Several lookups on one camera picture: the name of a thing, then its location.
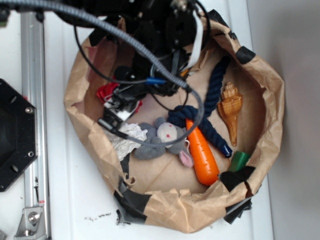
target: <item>conch shell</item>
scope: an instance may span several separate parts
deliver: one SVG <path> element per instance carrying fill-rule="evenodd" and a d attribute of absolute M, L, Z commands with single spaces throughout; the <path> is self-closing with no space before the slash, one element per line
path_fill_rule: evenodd
<path fill-rule="evenodd" d="M 217 104 L 220 117 L 226 124 L 232 146 L 237 146 L 238 115 L 243 105 L 243 96 L 232 82 L 228 81 Z"/>

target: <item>orange carrot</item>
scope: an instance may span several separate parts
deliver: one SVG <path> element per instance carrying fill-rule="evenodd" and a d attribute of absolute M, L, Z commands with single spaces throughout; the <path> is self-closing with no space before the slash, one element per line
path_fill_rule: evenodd
<path fill-rule="evenodd" d="M 192 120 L 185 120 L 187 130 L 193 124 Z M 198 127 L 191 132 L 188 140 L 190 141 L 190 152 L 194 160 L 194 170 L 199 182 L 207 186 L 212 185 L 218 180 L 219 168 L 207 140 Z"/>

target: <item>white wall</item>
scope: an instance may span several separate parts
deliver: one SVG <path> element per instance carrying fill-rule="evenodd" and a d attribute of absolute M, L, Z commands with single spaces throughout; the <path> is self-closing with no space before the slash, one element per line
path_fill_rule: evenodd
<path fill-rule="evenodd" d="M 320 2 L 247 3 L 253 49 L 285 81 L 282 147 L 268 176 L 274 239 L 319 239 Z"/>

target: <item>crumpled paper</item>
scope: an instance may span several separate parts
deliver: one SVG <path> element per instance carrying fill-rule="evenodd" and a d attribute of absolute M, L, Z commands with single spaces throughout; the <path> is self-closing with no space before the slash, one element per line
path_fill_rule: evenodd
<path fill-rule="evenodd" d="M 136 123 L 125 123 L 119 131 L 141 141 L 145 141 L 147 139 L 148 130 L 141 130 L 141 127 Z M 127 156 L 127 154 L 141 146 L 140 143 L 123 139 L 107 130 L 104 130 L 104 132 L 112 143 L 120 162 L 125 158 L 125 156 Z"/>

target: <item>stuffed bunny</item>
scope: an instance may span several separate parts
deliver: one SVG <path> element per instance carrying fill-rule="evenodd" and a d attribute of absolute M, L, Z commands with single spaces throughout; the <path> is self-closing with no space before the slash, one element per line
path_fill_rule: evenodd
<path fill-rule="evenodd" d="M 158 117 L 155 120 L 155 126 L 145 122 L 139 125 L 142 130 L 148 130 L 145 142 L 152 144 L 171 142 L 180 138 L 185 133 L 184 129 L 166 122 L 163 117 Z M 183 165 L 188 168 L 193 167 L 194 160 L 185 147 L 185 139 L 164 147 L 150 147 L 142 145 L 135 150 L 134 156 L 140 160 L 155 159 L 165 154 L 166 149 L 170 153 L 178 155 Z"/>

